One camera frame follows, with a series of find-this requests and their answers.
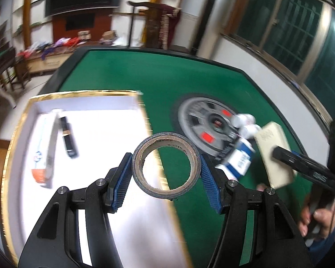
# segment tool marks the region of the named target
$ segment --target glass pane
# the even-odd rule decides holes
[[[335,118],[335,10],[322,52],[305,84]]]
[[[237,35],[259,45],[276,0],[249,0]]]
[[[321,11],[319,0],[282,0],[277,24],[263,50],[297,75],[313,43]]]

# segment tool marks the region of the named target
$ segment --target metal screw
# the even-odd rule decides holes
[[[234,180],[234,179],[229,180],[227,183],[231,187],[235,187],[238,184],[238,182],[236,180]]]
[[[273,194],[275,194],[275,189],[271,188],[271,187],[267,187],[267,193],[270,194],[270,195],[273,195]]]
[[[96,180],[96,185],[98,185],[98,186],[105,185],[105,179],[104,178],[97,179]]]
[[[57,190],[57,192],[58,192],[59,194],[64,194],[66,191],[68,191],[68,188],[65,187],[65,186],[61,186],[61,187]]]

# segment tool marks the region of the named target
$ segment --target red square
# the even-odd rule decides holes
[[[202,137],[202,139],[204,139],[207,143],[210,143],[210,144],[215,140],[215,138],[214,138],[213,136],[211,136],[210,134],[208,134],[208,133],[206,133],[206,132],[203,132],[203,133],[201,134],[201,137]]]
[[[222,113],[227,116],[227,117],[230,117],[231,116],[231,113],[227,110],[222,110]]]

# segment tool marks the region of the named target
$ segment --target blue and white package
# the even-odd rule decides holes
[[[254,153],[255,150],[252,145],[246,139],[240,138],[231,155],[222,164],[217,165],[216,168],[223,170],[228,179],[238,181],[246,174]]]

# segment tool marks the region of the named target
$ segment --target human hand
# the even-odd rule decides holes
[[[299,231],[303,237],[308,233],[308,225],[312,220],[312,215],[309,210],[310,194],[305,197],[304,205],[300,213],[300,221],[298,223]],[[321,225],[319,237],[326,239],[329,236],[330,230],[333,231],[335,228],[335,204],[331,210],[317,209],[313,216],[314,219]]]

